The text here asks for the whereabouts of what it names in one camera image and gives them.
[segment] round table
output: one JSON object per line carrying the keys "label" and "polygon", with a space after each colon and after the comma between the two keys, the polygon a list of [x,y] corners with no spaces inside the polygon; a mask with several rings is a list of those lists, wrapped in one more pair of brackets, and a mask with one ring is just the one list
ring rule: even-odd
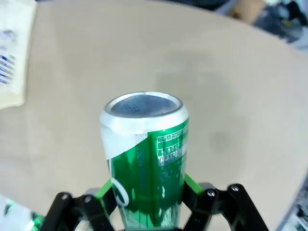
{"label": "round table", "polygon": [[[190,113],[187,173],[222,190],[241,183],[269,230],[278,226],[307,170],[307,55],[184,5],[38,6],[26,103],[0,111],[0,193],[46,214],[58,192],[101,187],[103,106],[126,92],[162,91]],[[222,220],[209,230],[229,230]]]}

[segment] can rim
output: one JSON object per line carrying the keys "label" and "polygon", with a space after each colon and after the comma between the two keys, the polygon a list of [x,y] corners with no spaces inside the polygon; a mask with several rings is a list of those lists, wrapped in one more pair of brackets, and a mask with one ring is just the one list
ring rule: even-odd
{"label": "can rim", "polygon": [[[132,96],[137,96],[137,95],[151,95],[151,96],[164,98],[164,99],[172,101],[175,104],[176,108],[169,110],[167,112],[164,112],[164,113],[158,113],[156,115],[147,115],[147,116],[138,116],[138,117],[131,116],[129,114],[119,114],[119,113],[112,112],[113,106],[115,106],[118,102],[124,99],[127,99],[129,97],[132,97]],[[138,92],[127,93],[127,94],[124,94],[124,95],[121,95],[121,96],[118,96],[112,99],[106,104],[106,106],[104,107],[104,111],[115,117],[141,119],[141,118],[154,118],[154,117],[166,116],[166,115],[175,113],[176,111],[180,110],[182,107],[183,107],[183,102],[179,98],[171,94],[163,93],[163,92],[156,92],[156,91],[138,91]]]}

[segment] white bag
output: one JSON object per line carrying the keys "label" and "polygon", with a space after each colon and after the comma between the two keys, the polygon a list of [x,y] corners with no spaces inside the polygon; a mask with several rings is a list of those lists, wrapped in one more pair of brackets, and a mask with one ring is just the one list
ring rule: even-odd
{"label": "white bag", "polygon": [[0,109],[25,102],[29,40],[37,3],[0,0]]}

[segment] soda can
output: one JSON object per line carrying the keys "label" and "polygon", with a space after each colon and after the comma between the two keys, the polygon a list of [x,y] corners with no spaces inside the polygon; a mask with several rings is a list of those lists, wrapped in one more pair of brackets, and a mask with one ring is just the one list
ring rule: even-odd
{"label": "soda can", "polygon": [[159,92],[125,94],[105,106],[100,123],[125,228],[178,226],[188,138],[183,102]]}

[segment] silver bolt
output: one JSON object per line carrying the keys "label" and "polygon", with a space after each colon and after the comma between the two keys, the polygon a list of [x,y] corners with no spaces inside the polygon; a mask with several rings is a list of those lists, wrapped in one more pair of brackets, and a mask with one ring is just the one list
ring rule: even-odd
{"label": "silver bolt", "polygon": [[236,191],[236,192],[239,191],[239,188],[238,188],[236,185],[232,185],[232,186],[231,186],[231,189],[232,189],[233,191]]}
{"label": "silver bolt", "polygon": [[91,197],[87,196],[86,199],[85,199],[85,203],[88,203],[90,200],[91,200]]}
{"label": "silver bolt", "polygon": [[212,189],[208,190],[208,191],[207,191],[207,195],[209,195],[209,196],[215,196],[214,190],[212,190]]}
{"label": "silver bolt", "polygon": [[68,195],[67,195],[67,194],[64,194],[64,195],[62,196],[62,200],[65,200],[67,197],[68,197]]}

